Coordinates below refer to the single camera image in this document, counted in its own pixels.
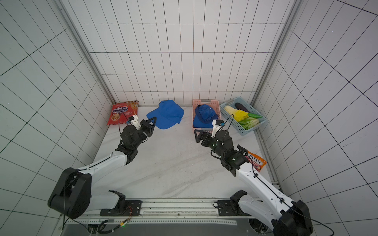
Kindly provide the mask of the blue baseball cap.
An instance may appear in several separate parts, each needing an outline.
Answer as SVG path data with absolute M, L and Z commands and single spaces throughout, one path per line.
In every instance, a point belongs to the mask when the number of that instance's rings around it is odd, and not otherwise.
M 147 114 L 148 119 L 157 118 L 156 126 L 162 130 L 179 124 L 183 116 L 184 110 L 174 100 L 161 101 L 158 108 Z

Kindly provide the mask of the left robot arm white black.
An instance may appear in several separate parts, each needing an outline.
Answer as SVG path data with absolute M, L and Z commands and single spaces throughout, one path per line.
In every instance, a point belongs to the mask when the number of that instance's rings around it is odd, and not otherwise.
M 109 190 L 93 194 L 92 187 L 111 172 L 130 164 L 138 147 L 153 134 L 157 118 L 139 121 L 134 115 L 120 134 L 118 147 L 107 157 L 85 167 L 65 169 L 48 200 L 48 206 L 71 219 L 100 210 L 102 216 L 123 216 L 130 211 L 124 194 Z

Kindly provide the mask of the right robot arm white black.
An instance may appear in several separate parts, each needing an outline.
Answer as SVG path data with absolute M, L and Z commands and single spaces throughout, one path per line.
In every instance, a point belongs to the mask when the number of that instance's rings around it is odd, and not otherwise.
M 211 149 L 223 167 L 247 185 L 260 201 L 246 191 L 233 195 L 234 207 L 272 230 L 275 236 L 310 236 L 314 232 L 310 211 L 301 200 L 295 202 L 264 178 L 247 158 L 248 150 L 237 146 L 227 130 L 215 134 L 194 131 L 195 141 Z

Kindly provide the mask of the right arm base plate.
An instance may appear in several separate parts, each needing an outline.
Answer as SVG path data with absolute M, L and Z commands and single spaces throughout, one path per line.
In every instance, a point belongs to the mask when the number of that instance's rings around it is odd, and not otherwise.
M 213 207 L 218 210 L 219 216 L 251 216 L 244 213 L 239 205 L 232 200 L 217 200 L 213 203 Z

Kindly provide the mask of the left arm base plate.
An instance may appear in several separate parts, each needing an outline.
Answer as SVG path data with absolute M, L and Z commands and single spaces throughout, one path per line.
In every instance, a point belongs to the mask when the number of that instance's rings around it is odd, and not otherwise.
M 113 209 L 102 209 L 100 211 L 100 216 L 111 216 L 111 217 L 121 217 L 121 216 L 139 216 L 141 211 L 141 200 L 129 201 L 121 200 L 119 201 Z

